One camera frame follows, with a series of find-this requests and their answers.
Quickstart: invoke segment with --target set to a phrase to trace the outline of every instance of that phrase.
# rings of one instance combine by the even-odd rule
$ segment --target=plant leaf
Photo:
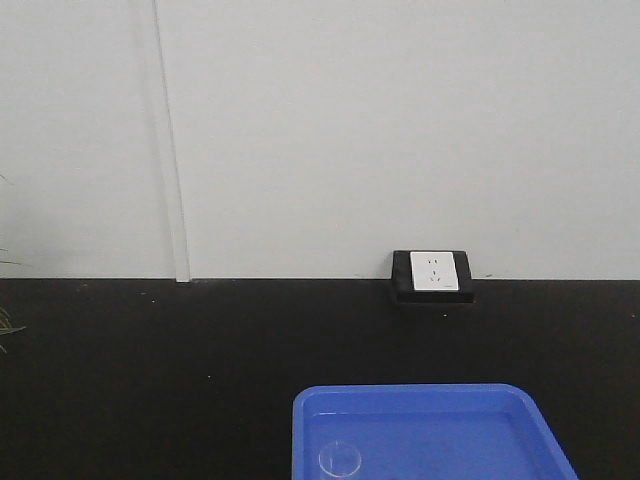
[[[20,330],[24,330],[27,327],[17,327],[17,328],[0,328],[0,335],[9,335],[11,333],[19,332]]]

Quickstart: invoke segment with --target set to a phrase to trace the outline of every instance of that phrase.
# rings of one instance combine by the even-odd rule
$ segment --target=blue plastic tray
[[[358,480],[577,480],[535,403],[509,385],[313,387],[296,398],[293,480],[341,441]]]

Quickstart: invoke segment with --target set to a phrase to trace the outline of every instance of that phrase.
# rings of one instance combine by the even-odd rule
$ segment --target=vertical wall trim
[[[189,266],[189,250],[187,244],[187,232],[184,221],[184,209],[182,206],[182,191],[180,189],[180,176],[176,157],[176,145],[173,136],[173,124],[171,122],[171,109],[169,106],[169,93],[167,90],[167,75],[162,53],[162,38],[160,36],[160,21],[158,16],[158,4],[152,0],[153,28],[155,33],[156,48],[149,49],[157,53],[157,62],[160,69],[160,81],[162,82],[162,108],[157,112],[156,128],[158,129],[159,156],[164,194],[166,198],[169,228],[171,230],[171,247],[175,264],[177,282],[191,280]]]

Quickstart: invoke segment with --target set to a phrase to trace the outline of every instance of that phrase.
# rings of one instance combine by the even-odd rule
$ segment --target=white outlet cover
[[[413,289],[421,292],[457,291],[453,252],[410,252]]]

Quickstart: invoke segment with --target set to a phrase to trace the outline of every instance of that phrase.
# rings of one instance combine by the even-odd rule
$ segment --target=black table
[[[0,478],[286,479],[311,385],[493,383],[537,402],[582,480],[640,478],[640,282],[5,280]]]

